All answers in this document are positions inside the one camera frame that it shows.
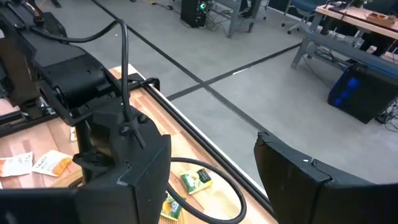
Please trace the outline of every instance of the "wooden table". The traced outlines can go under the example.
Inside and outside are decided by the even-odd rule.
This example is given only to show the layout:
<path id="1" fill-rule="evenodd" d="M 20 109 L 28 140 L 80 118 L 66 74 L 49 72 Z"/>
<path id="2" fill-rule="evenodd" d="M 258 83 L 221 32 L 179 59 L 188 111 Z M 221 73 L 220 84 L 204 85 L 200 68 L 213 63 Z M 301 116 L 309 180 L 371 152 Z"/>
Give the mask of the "wooden table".
<path id="1" fill-rule="evenodd" d="M 333 6 L 329 5 L 326 8 L 325 8 L 325 5 L 318 6 L 315 11 L 317 13 L 320 13 L 320 14 L 323 14 L 323 15 L 326 15 L 326 16 L 330 16 L 330 17 L 338 19 L 338 20 L 341 20 L 341 18 L 343 18 L 342 21 L 347 22 L 349 24 L 352 24 L 354 26 L 361 27 L 361 28 L 364 28 L 364 29 L 367 29 L 367 30 L 370 30 L 370 31 L 373 31 L 373 32 L 377 32 L 379 34 L 391 37 L 393 39 L 398 39 L 398 22 L 396 22 L 395 25 L 391 27 L 392 29 L 395 29 L 396 31 L 391 31 L 389 29 L 385 29 L 383 27 L 375 26 L 375 25 L 370 24 L 368 22 L 364 22 L 364 21 L 361 21 L 359 19 L 355 19 L 355 18 L 350 17 L 350 16 L 354 16 L 354 17 L 357 17 L 357 18 L 360 18 L 360 19 L 366 19 L 366 16 L 368 14 L 372 13 L 373 11 L 370 11 L 370 10 L 367 10 L 367 9 L 363 9 L 363 8 L 349 7 L 348 9 L 341 10 L 341 12 L 342 13 L 346 12 L 346 14 L 350 15 L 350 16 L 344 16 L 343 17 L 342 14 L 339 14 L 337 12 L 333 12 L 333 11 L 329 10 L 329 8 L 331 8 L 331 7 L 333 7 Z"/>
<path id="2" fill-rule="evenodd" d="M 112 68 L 110 71 L 115 77 L 120 78 L 120 67 Z M 129 73 L 134 72 L 136 72 L 136 70 L 130 66 Z M 131 92 L 130 103 L 148 115 L 155 122 L 162 134 L 171 135 L 172 156 L 195 158 L 206 161 L 222 169 L 204 148 L 202 148 L 199 143 L 197 143 L 143 88 Z M 4 100 L 0 101 L 0 108 L 2 114 L 17 110 L 17 108 L 10 107 Z M 77 143 L 70 141 L 70 127 L 61 119 L 54 119 L 0 139 L 0 157 L 11 157 L 13 155 L 33 151 L 35 162 L 42 154 L 52 149 L 69 155 L 74 155 L 78 152 Z M 175 186 L 180 194 L 186 195 L 186 191 L 179 178 L 179 174 L 194 167 L 196 166 L 183 163 L 172 163 L 169 182 Z M 18 177 L 0 177 L 0 183 L 2 183 L 5 189 L 50 187 L 54 182 L 79 169 L 80 167 L 78 165 L 72 163 L 60 177 L 31 173 Z M 235 217 L 240 211 L 238 197 L 221 177 L 217 175 L 212 175 L 212 177 L 214 178 L 214 184 L 205 190 L 190 195 L 187 198 L 187 202 L 205 214 L 215 218 L 230 219 Z M 247 191 L 242 187 L 241 190 L 248 204 L 246 218 L 241 223 L 277 223 Z M 191 214 L 188 214 L 188 223 L 197 224 L 203 222 Z"/>

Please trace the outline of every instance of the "metal table frame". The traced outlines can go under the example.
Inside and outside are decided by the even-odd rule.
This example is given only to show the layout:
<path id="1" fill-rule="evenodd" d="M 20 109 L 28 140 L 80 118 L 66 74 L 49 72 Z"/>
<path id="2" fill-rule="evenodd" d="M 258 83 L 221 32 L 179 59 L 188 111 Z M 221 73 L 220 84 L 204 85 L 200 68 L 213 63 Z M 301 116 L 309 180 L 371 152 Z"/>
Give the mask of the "metal table frame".
<path id="1" fill-rule="evenodd" d="M 247 19 L 239 16 L 239 14 L 240 14 L 239 9 L 241 7 L 242 0 L 235 0 L 235 1 L 234 0 L 214 0 L 214 2 L 220 3 L 224 6 L 232 9 L 231 15 L 223 14 L 220 11 L 217 11 L 216 9 L 210 9 L 211 11 L 213 11 L 213 12 L 219 14 L 220 16 L 231 21 L 231 23 L 229 24 L 228 32 L 227 32 L 226 36 L 228 38 L 232 38 L 232 35 L 236 32 L 238 27 L 241 26 L 242 24 L 249 24 L 248 32 L 252 31 L 262 0 L 257 0 L 256 5 L 252 6 L 252 7 L 254 7 L 253 15 Z"/>
<path id="2" fill-rule="evenodd" d="M 301 46 L 297 51 L 296 56 L 293 59 L 293 62 L 290 66 L 291 68 L 296 69 L 297 65 L 299 64 L 301 58 L 304 55 L 317 58 L 340 70 L 345 70 L 347 66 L 350 66 L 349 63 L 345 62 L 343 59 L 339 59 L 338 57 L 335 57 L 335 61 L 331 62 L 317 55 L 315 51 L 319 49 L 320 46 L 324 46 L 334 52 L 338 52 L 341 55 L 352 58 L 357 62 L 361 62 L 366 65 L 371 65 L 373 67 L 378 68 L 379 70 L 391 74 L 395 78 L 398 78 L 398 65 L 383 60 L 382 58 L 376 57 L 372 54 L 363 52 L 362 50 L 356 49 L 347 43 L 340 42 L 338 40 L 335 40 L 333 38 L 318 33 L 317 27 L 324 16 L 325 15 L 319 12 L 315 13 L 315 17 L 312 21 L 312 24 L 309 27 L 308 31 L 306 31 L 306 35 L 301 43 Z"/>

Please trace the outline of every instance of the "green tea packet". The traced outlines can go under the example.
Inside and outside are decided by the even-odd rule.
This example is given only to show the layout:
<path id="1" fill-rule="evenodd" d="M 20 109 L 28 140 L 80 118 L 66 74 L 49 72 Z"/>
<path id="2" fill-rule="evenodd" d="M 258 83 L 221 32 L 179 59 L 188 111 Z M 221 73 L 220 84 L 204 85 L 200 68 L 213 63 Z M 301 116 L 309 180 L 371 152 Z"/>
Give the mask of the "green tea packet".
<path id="1" fill-rule="evenodd" d="M 179 205 L 170 195 L 166 192 L 165 199 L 162 205 L 160 215 L 168 219 L 177 221 L 181 212 L 181 205 Z"/>
<path id="2" fill-rule="evenodd" d="M 213 180 L 204 168 L 197 171 L 188 170 L 182 173 L 180 177 L 183 180 L 190 195 L 200 190 L 203 190 L 213 184 Z"/>

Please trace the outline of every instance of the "black panel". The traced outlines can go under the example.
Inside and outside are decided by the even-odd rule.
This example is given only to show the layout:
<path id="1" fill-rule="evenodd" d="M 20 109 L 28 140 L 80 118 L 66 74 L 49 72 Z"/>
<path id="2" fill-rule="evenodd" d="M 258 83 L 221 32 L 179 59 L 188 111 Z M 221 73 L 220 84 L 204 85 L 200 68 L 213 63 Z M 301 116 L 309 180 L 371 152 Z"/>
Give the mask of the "black panel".
<path id="1" fill-rule="evenodd" d="M 182 0 L 181 20 L 192 28 L 205 26 L 207 0 Z"/>
<path id="2" fill-rule="evenodd" d="M 370 183 L 292 149 L 269 131 L 259 133 L 254 154 L 279 224 L 398 221 L 398 184 Z"/>

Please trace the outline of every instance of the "white packet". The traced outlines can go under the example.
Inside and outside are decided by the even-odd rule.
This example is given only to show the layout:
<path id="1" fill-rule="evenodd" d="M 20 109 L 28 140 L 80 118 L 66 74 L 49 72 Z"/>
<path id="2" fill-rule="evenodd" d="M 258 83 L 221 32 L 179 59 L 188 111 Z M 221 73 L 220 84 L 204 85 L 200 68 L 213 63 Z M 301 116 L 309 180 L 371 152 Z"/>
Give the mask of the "white packet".
<path id="1" fill-rule="evenodd" d="M 77 136 L 76 136 L 76 128 L 72 127 L 70 128 L 70 141 L 77 141 Z"/>
<path id="2" fill-rule="evenodd" d="M 51 150 L 35 163 L 32 171 L 58 177 L 71 162 L 72 156 Z"/>
<path id="3" fill-rule="evenodd" d="M 32 172 L 32 161 L 33 152 L 0 158 L 0 177 L 30 174 Z"/>

